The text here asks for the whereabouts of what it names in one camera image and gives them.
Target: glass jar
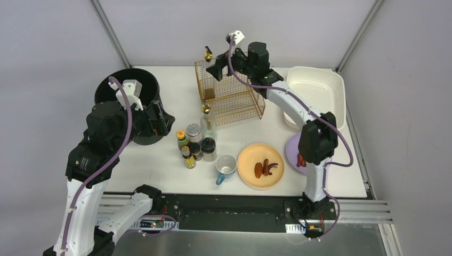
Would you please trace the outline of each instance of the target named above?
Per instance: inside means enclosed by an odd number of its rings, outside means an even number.
[[[203,152],[201,152],[201,146],[198,143],[192,143],[190,145],[190,152],[196,161],[201,161],[203,159]]]
[[[216,160],[216,145],[215,140],[208,137],[201,143],[201,151],[206,162],[213,162]]]
[[[199,124],[190,124],[185,131],[191,143],[201,143],[203,140],[203,133],[201,133],[201,126]]]

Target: jar lid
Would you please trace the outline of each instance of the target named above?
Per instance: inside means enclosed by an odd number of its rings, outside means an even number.
[[[189,156],[189,155],[190,155],[190,149],[188,149],[187,146],[183,146],[182,149],[181,149],[181,151],[182,151],[182,154],[183,154],[184,156]]]
[[[198,143],[192,143],[190,145],[190,151],[192,153],[198,153],[201,150],[201,146]]]
[[[185,132],[183,130],[178,130],[176,132],[176,136],[178,139],[183,139],[183,138],[185,138]]]
[[[186,131],[188,136],[195,137],[201,133],[201,126],[199,124],[189,124]]]
[[[205,138],[201,143],[201,149],[208,154],[214,152],[216,149],[215,140],[209,137]]]

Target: purple plate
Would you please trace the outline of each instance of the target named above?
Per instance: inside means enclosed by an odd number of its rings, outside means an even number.
[[[292,136],[292,138],[286,144],[286,157],[289,160],[289,163],[293,168],[297,171],[306,174],[308,172],[307,167],[297,167],[296,164],[298,162],[298,142],[300,141],[301,133],[297,133]]]

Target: mug handle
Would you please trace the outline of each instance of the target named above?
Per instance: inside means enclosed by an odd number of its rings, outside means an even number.
[[[220,185],[224,179],[225,179],[224,174],[220,173],[220,175],[218,175],[218,178],[216,178],[216,184]]]

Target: gray wall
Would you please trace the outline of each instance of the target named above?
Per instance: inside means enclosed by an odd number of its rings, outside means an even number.
[[[452,251],[452,2],[386,1],[342,73],[405,255]]]
[[[94,91],[121,69],[89,1],[1,1],[0,255],[56,242],[67,156]]]
[[[227,50],[232,29],[243,44],[267,43],[275,67],[336,67],[374,0],[102,0],[134,65],[193,65],[204,46]]]

